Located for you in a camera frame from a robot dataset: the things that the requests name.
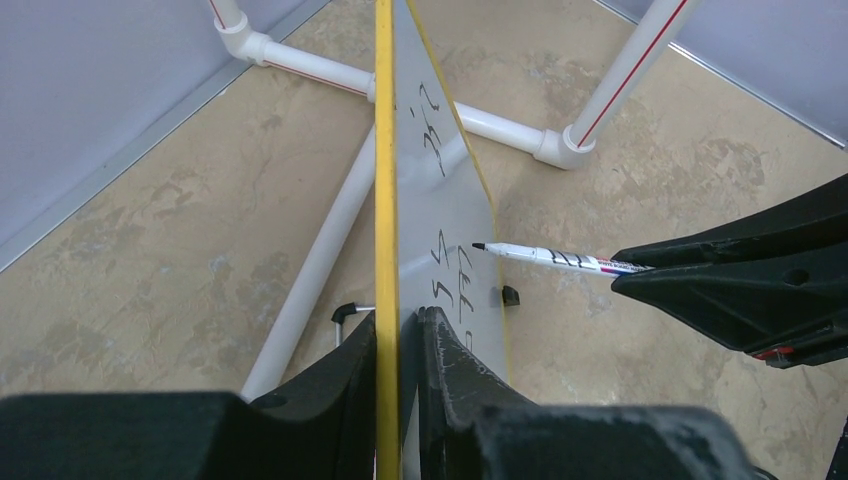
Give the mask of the white whiteboard marker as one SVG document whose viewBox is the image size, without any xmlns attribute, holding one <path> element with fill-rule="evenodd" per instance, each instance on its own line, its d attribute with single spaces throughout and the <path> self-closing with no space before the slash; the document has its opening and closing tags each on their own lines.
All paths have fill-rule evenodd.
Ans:
<svg viewBox="0 0 848 480">
<path fill-rule="evenodd" d="M 610 278 L 653 270 L 653 267 L 603 259 L 560 250 L 529 247 L 510 243 L 472 243 L 472 247 L 496 256 L 558 270 L 592 274 Z"/>
</svg>

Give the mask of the yellow framed whiteboard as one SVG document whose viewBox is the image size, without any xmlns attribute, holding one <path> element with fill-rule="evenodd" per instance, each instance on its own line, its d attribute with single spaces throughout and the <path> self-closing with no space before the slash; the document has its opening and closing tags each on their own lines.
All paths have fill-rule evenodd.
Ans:
<svg viewBox="0 0 848 480">
<path fill-rule="evenodd" d="M 487 367 L 510 366 L 500 265 L 472 247 L 496 237 L 490 193 L 414 3 L 375 13 L 376 475 L 399 479 L 412 315 L 441 308 Z"/>
</svg>

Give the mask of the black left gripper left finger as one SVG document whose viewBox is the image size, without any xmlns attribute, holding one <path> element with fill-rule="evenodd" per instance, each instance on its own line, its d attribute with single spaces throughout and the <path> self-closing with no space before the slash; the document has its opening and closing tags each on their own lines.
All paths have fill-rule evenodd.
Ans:
<svg viewBox="0 0 848 480">
<path fill-rule="evenodd" d="M 376 334 L 253 401 L 228 391 L 27 394 L 1 402 L 5 479 L 369 479 Z"/>
</svg>

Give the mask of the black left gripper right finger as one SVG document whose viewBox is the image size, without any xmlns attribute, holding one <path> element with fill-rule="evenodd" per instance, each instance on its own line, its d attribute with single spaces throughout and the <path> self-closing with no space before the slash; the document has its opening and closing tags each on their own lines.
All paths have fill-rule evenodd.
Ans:
<svg viewBox="0 0 848 480">
<path fill-rule="evenodd" d="M 439 307 L 415 328 L 424 479 L 759 479 L 717 414 L 669 405 L 538 405 L 459 340 Z"/>
</svg>

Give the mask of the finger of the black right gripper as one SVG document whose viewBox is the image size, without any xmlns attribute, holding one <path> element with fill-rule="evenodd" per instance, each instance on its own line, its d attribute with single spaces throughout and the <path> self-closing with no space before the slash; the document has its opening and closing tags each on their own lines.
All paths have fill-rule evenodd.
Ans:
<svg viewBox="0 0 848 480">
<path fill-rule="evenodd" d="M 847 176 L 718 227 L 630 247 L 615 260 L 652 267 L 777 258 L 847 241 Z"/>
<path fill-rule="evenodd" d="M 773 368 L 847 356 L 844 248 L 658 268 L 621 276 L 612 289 Z"/>
</svg>

